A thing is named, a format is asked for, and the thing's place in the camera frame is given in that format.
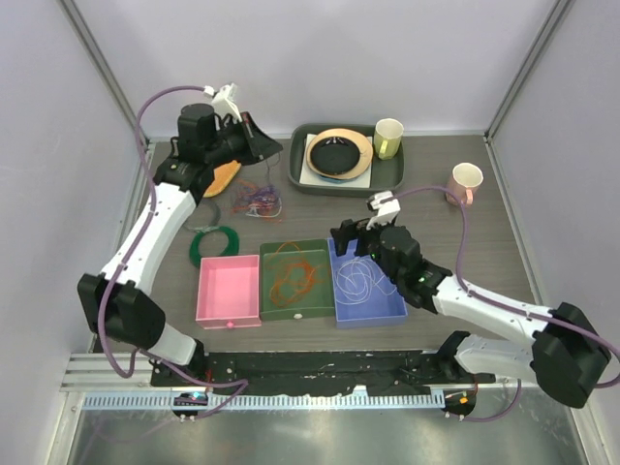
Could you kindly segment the pink box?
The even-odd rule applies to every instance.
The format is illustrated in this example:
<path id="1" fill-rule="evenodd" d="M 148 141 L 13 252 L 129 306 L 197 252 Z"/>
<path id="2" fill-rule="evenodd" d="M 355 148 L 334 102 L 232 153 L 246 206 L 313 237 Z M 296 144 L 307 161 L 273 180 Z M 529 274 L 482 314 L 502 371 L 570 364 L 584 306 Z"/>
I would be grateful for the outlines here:
<path id="1" fill-rule="evenodd" d="M 258 255 L 201 259 L 196 323 L 203 329 L 262 325 Z"/>

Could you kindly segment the aluminium corner post right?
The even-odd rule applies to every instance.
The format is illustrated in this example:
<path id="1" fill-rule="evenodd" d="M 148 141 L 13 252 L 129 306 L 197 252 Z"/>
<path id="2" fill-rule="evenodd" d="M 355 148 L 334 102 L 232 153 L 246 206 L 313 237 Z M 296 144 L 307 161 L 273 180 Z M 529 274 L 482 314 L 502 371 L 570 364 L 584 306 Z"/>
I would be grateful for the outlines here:
<path id="1" fill-rule="evenodd" d="M 551 9 L 546 15 L 532 44 L 529 46 L 507 92 L 484 133 L 484 138 L 487 142 L 491 142 L 495 138 L 521 90 L 534 73 L 546 49 L 573 5 L 574 0 L 556 0 L 552 3 Z"/>

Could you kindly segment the yellow mug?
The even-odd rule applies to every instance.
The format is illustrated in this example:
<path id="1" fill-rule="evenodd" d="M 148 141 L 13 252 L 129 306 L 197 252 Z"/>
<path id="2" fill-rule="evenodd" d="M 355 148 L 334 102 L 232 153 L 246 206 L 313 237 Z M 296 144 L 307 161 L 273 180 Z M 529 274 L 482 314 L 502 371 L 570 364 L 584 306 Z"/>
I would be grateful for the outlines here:
<path id="1" fill-rule="evenodd" d="M 393 118 L 384 118 L 375 125 L 374 151 L 380 160 L 392 159 L 401 144 L 404 134 L 402 123 Z"/>

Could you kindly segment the dark green tray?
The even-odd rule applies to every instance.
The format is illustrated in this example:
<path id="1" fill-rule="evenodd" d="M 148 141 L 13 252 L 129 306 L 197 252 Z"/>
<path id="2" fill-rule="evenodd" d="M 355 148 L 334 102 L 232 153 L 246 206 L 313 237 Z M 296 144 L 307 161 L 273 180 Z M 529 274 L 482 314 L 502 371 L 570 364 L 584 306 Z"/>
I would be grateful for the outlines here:
<path id="1" fill-rule="evenodd" d="M 395 156 L 389 160 L 379 160 L 374 156 L 366 172 L 351 181 L 330 181 L 308 167 L 305 161 L 306 146 L 318 133 L 340 126 L 336 123 L 307 123 L 293 131 L 288 176 L 296 189 L 309 195 L 357 198 L 368 198 L 379 192 L 398 189 L 405 172 L 403 143 L 400 143 Z M 373 125 L 343 124 L 341 127 L 364 134 L 369 140 L 374 136 Z"/>

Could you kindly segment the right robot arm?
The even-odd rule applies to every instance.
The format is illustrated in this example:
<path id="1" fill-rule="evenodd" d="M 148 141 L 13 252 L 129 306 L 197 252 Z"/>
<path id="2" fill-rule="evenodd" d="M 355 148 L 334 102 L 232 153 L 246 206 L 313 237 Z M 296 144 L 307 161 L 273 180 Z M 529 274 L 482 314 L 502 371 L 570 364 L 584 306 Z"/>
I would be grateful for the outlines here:
<path id="1" fill-rule="evenodd" d="M 369 257 L 411 306 L 496 334 L 494 340 L 468 332 L 451 336 L 437 359 L 446 381 L 457 383 L 469 374 L 507 376 L 533 383 L 572 408 L 584 407 L 602 387 L 611 349 L 579 307 L 528 304 L 476 287 L 425 259 L 409 231 L 393 222 L 345 220 L 330 234 L 337 255 L 354 243 L 356 256 Z"/>

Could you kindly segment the blue box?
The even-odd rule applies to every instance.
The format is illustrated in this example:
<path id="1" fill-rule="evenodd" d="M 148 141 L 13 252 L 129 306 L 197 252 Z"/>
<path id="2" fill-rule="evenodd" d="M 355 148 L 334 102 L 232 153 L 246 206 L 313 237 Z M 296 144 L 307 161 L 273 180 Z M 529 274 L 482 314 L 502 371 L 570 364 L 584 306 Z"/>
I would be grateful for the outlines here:
<path id="1" fill-rule="evenodd" d="M 332 238 L 327 245 L 336 326 L 350 329 L 404 324 L 408 318 L 404 298 L 371 259 L 355 256 L 357 242 L 350 242 L 341 257 L 335 254 Z"/>

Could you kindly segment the black and tan plate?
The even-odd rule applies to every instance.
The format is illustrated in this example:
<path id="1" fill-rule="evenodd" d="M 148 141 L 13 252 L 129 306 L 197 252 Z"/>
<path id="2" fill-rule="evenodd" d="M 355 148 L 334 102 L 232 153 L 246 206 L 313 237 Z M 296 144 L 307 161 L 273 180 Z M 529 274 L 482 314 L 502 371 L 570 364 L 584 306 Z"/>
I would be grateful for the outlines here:
<path id="1" fill-rule="evenodd" d="M 329 180 L 350 181 L 369 174 L 373 155 L 372 140 L 350 129 L 328 129 L 306 138 L 306 165 Z"/>

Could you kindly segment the aluminium corner post left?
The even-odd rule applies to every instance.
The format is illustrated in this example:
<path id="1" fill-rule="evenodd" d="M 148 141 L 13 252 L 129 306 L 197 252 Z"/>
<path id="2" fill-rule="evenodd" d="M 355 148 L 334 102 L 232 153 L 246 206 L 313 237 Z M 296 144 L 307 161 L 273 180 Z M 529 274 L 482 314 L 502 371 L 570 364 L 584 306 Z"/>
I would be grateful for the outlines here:
<path id="1" fill-rule="evenodd" d="M 74 0 L 58 0 L 59 7 L 68 19 L 78 40 L 84 47 L 92 65 L 106 86 L 108 93 L 117 105 L 128 125 L 135 130 L 138 123 L 137 113 L 133 110 L 125 92 L 116 78 L 109 62 L 100 48 L 90 26 Z"/>

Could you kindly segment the wooden cutting board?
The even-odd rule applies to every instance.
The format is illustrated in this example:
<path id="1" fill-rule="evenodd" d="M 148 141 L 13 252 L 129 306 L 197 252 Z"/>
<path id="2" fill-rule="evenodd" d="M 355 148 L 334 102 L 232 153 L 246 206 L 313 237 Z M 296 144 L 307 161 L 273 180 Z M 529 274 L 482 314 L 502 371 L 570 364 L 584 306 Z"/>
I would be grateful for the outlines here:
<path id="1" fill-rule="evenodd" d="M 215 169 L 214 180 L 205 191 L 203 197 L 207 199 L 222 194 L 239 173 L 240 169 L 241 165 L 237 161 L 231 161 Z"/>

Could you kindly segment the green box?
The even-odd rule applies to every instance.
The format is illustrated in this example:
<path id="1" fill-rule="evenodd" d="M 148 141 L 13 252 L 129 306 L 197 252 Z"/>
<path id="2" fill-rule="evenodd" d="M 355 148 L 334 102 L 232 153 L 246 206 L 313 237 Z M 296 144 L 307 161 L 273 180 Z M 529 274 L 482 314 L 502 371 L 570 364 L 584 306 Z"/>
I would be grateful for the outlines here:
<path id="1" fill-rule="evenodd" d="M 333 317 L 335 299 L 327 241 L 262 244 L 260 292 L 264 322 Z"/>

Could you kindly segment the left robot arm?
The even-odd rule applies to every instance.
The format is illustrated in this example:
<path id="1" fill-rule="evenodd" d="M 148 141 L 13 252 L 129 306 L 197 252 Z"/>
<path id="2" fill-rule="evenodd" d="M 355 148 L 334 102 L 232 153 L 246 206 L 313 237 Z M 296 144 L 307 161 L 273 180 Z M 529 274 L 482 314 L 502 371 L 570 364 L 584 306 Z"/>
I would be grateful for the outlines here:
<path id="1" fill-rule="evenodd" d="M 183 223 L 230 162 L 255 165 L 278 154 L 279 142 L 258 128 L 249 112 L 219 118 L 213 106 L 192 104 L 177 119 L 176 154 L 156 170 L 153 191 L 119 251 L 96 275 L 84 274 L 77 293 L 90 330 L 173 363 L 184 386 L 206 373 L 203 346 L 172 327 L 150 293 L 162 259 Z"/>

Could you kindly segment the white square plate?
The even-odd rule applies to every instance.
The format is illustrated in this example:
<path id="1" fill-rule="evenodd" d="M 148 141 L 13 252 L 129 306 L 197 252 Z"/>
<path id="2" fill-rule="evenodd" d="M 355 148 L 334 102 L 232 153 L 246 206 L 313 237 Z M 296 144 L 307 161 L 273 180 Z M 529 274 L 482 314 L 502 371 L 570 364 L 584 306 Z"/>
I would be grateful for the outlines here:
<path id="1" fill-rule="evenodd" d="M 307 186 L 343 186 L 343 187 L 351 187 L 351 188 L 369 188 L 371 181 L 371 172 L 372 172 L 372 157 L 373 157 L 373 146 L 372 146 L 372 137 L 367 137 L 368 142 L 365 144 L 365 148 L 371 149 L 370 156 L 370 165 L 369 167 L 359 176 L 352 179 L 334 179 L 329 177 L 324 177 L 320 174 L 314 172 L 310 166 L 309 162 L 305 160 L 305 149 L 307 149 L 311 143 L 311 141 L 316 137 L 316 134 L 308 134 L 305 136 L 304 141 L 304 156 L 303 163 L 300 172 L 299 183 L 301 185 Z"/>

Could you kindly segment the aluminium corner post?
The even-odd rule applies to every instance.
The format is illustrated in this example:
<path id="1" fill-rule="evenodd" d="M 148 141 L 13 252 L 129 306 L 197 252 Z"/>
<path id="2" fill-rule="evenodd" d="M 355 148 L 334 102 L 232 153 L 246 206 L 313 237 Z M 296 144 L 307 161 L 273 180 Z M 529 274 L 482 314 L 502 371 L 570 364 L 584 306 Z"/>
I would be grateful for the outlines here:
<path id="1" fill-rule="evenodd" d="M 532 44 L 529 46 L 507 92 L 484 133 L 484 138 L 487 142 L 491 142 L 495 138 L 521 90 L 534 73 L 546 49 L 573 5 L 574 0 L 556 0 L 552 3 L 551 9 L 546 15 Z"/>
<path id="2" fill-rule="evenodd" d="M 90 26 L 74 0 L 58 0 L 59 7 L 68 19 L 78 40 L 84 47 L 92 65 L 106 86 L 108 93 L 117 105 L 128 125 L 135 130 L 138 123 L 137 113 L 133 110 L 125 92 L 116 78 L 109 62 L 100 48 Z"/>

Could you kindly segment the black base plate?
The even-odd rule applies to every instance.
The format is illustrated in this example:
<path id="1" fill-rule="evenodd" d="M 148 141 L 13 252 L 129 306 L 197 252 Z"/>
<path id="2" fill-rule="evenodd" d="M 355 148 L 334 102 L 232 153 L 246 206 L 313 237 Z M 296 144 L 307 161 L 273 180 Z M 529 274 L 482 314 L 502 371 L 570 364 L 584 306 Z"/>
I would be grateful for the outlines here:
<path id="1" fill-rule="evenodd" d="M 493 374 L 472 375 L 432 352 L 212 352 L 194 375 L 231 395 L 245 380 L 245 395 L 312 397 L 351 394 L 364 386 L 372 396 L 426 394 L 436 385 L 493 384 Z"/>

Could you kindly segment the aluminium front rail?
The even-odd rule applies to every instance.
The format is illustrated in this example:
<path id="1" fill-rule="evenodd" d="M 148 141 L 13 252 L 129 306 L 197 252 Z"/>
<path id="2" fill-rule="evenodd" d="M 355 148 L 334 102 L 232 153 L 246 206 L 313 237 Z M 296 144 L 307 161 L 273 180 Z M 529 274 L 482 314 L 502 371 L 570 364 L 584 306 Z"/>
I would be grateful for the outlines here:
<path id="1" fill-rule="evenodd" d="M 537 385 L 550 396 L 561 397 L 563 395 L 583 394 L 583 389 L 578 383 L 575 373 L 562 370 L 559 365 L 552 363 L 546 366 L 542 373 L 537 374 L 532 370 L 533 364 L 528 360 L 519 360 L 511 357 L 501 362 L 498 368 L 483 371 L 480 368 L 464 368 L 458 365 L 452 356 L 437 355 L 464 369 L 469 374 L 479 373 L 493 374 L 496 382 L 505 378 L 507 368 L 518 369 L 525 367 L 525 373 L 520 378 L 526 383 Z M 159 361 L 148 357 L 139 356 L 136 359 L 135 372 L 130 378 L 122 378 L 113 372 L 108 361 L 102 354 L 87 354 L 71 356 L 64 379 L 63 388 L 83 390 L 121 390 L 123 388 L 182 388 L 195 386 L 206 387 L 214 390 L 217 386 L 208 382 L 200 381 L 195 374 L 184 369 L 180 374 L 174 373 L 170 368 Z"/>

